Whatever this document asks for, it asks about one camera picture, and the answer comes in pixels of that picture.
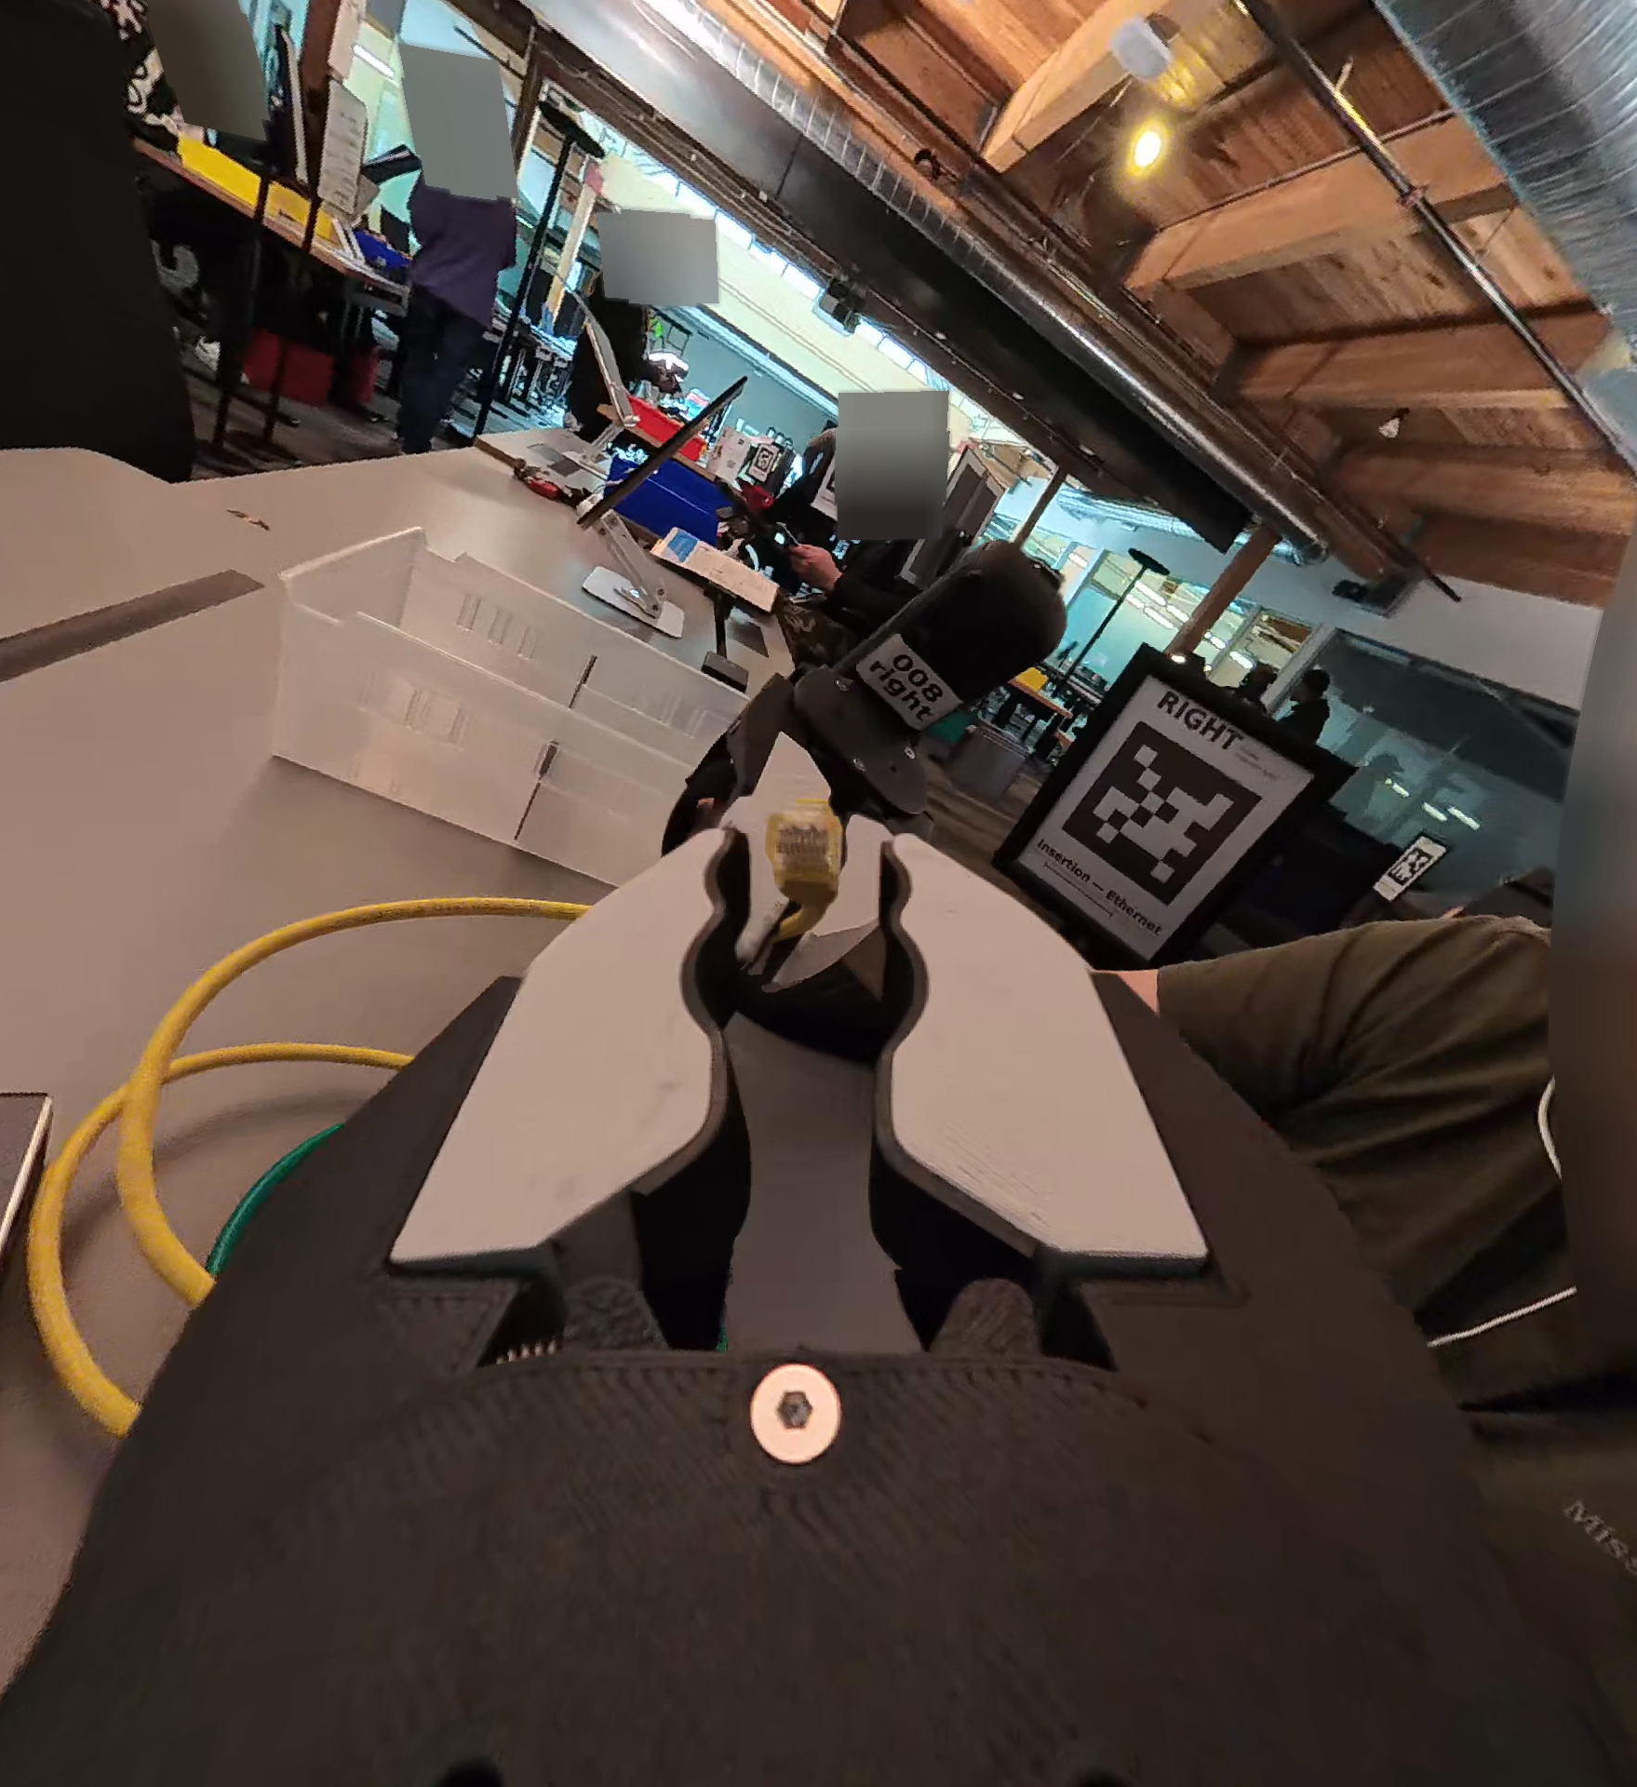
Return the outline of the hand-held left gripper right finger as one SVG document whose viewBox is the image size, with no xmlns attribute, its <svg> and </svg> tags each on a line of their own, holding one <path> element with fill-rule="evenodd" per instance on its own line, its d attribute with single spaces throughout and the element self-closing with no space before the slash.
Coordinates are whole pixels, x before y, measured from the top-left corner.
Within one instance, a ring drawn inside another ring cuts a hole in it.
<svg viewBox="0 0 1637 1787">
<path fill-rule="evenodd" d="M 1092 970 L 930 843 L 880 854 L 887 995 L 874 1147 L 1026 1261 L 1201 1269 L 1208 1244 Z"/>
</svg>

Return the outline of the black office chair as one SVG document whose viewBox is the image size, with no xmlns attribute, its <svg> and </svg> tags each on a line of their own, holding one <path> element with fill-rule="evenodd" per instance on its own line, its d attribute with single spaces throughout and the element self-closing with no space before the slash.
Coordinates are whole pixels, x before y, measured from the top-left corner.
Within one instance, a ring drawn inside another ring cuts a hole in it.
<svg viewBox="0 0 1637 1787">
<path fill-rule="evenodd" d="M 102 11 L 0 2 L 0 450 L 91 450 L 181 482 L 196 435 L 125 77 Z"/>
</svg>

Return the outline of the red storage bins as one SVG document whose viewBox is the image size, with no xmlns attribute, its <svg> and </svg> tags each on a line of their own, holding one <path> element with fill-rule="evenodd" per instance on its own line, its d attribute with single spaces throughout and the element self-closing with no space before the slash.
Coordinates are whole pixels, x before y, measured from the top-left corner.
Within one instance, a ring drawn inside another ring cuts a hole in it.
<svg viewBox="0 0 1637 1787">
<path fill-rule="evenodd" d="M 279 370 L 279 392 L 286 400 L 311 407 L 365 409 L 378 390 L 382 349 L 367 340 L 333 351 L 255 327 L 239 364 L 241 381 L 251 390 L 270 392 Z"/>
</svg>

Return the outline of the black framed marker sign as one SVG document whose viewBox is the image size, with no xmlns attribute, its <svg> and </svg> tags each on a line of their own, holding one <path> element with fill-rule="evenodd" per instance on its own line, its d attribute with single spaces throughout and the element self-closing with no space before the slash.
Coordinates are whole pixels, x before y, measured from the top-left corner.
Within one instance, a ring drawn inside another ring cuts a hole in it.
<svg viewBox="0 0 1637 1787">
<path fill-rule="evenodd" d="M 1094 967 L 1182 959 L 1349 766 L 1139 648 L 992 856 Z"/>
</svg>

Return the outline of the clear plastic bin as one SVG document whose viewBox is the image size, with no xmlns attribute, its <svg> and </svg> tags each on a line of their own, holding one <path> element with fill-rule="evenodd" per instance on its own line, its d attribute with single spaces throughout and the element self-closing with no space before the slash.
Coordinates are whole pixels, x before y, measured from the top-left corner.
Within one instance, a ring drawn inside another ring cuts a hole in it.
<svg viewBox="0 0 1637 1787">
<path fill-rule="evenodd" d="M 285 569 L 270 753 L 589 882 L 662 848 L 744 704 L 613 619 L 422 529 Z"/>
</svg>

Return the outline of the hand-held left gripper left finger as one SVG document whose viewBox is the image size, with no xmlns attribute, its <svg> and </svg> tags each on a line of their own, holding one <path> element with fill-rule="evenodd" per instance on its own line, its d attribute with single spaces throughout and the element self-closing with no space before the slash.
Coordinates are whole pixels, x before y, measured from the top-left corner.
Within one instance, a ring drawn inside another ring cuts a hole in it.
<svg viewBox="0 0 1637 1787">
<path fill-rule="evenodd" d="M 701 831 L 561 929 L 519 980 L 388 1263 L 540 1267 L 551 1243 L 651 1194 L 718 1136 L 720 1008 L 750 914 L 748 845 Z"/>
</svg>

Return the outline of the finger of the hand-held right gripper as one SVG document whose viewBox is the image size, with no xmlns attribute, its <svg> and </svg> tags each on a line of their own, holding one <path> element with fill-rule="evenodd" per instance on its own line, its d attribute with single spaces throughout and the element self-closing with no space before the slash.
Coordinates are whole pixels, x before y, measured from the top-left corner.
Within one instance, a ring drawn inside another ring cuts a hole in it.
<svg viewBox="0 0 1637 1787">
<path fill-rule="evenodd" d="M 836 1060 L 874 1060 L 895 1017 L 885 1002 L 887 946 L 876 925 L 808 933 L 746 978 L 741 1017 Z"/>
</svg>

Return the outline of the grey trash can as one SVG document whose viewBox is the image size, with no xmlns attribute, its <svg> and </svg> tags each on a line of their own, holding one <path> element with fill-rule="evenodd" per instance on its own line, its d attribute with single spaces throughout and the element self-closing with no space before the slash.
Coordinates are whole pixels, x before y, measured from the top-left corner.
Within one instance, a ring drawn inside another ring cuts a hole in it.
<svg viewBox="0 0 1637 1787">
<path fill-rule="evenodd" d="M 1007 732 L 985 723 L 968 726 L 945 760 L 953 786 L 975 800 L 996 803 L 1028 768 L 1028 749 Z"/>
</svg>

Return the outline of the silver air duct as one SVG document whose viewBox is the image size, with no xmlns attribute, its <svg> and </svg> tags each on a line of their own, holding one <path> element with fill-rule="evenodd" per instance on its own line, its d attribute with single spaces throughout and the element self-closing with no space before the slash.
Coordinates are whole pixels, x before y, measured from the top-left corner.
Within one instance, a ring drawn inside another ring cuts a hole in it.
<svg viewBox="0 0 1637 1787">
<path fill-rule="evenodd" d="M 1383 2 L 1623 345 L 1584 390 L 1637 471 L 1637 2 Z"/>
</svg>

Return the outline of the blue storage bin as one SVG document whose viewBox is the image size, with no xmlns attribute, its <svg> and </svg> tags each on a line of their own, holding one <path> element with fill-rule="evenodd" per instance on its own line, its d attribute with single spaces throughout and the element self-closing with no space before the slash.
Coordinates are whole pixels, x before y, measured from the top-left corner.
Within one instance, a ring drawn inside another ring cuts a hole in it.
<svg viewBox="0 0 1637 1787">
<path fill-rule="evenodd" d="M 709 548 L 718 546 L 718 524 L 731 510 L 733 494 L 684 458 L 654 467 L 613 512 L 651 539 L 684 531 Z"/>
</svg>

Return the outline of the white stand with dark board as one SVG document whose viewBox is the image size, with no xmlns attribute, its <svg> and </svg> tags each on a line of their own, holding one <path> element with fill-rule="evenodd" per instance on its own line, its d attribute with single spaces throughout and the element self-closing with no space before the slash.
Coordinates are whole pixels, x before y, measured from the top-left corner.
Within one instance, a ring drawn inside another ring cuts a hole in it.
<svg viewBox="0 0 1637 1787">
<path fill-rule="evenodd" d="M 656 574 L 660 565 L 632 539 L 617 507 L 639 490 L 681 447 L 699 434 L 744 388 L 739 377 L 718 396 L 683 422 L 671 435 L 651 447 L 622 479 L 607 482 L 598 495 L 591 495 L 574 510 L 576 525 L 591 531 L 606 548 L 609 569 L 591 569 L 581 593 L 596 599 L 619 614 L 645 625 L 652 632 L 679 640 L 684 631 L 684 612 L 666 593 Z"/>
</svg>

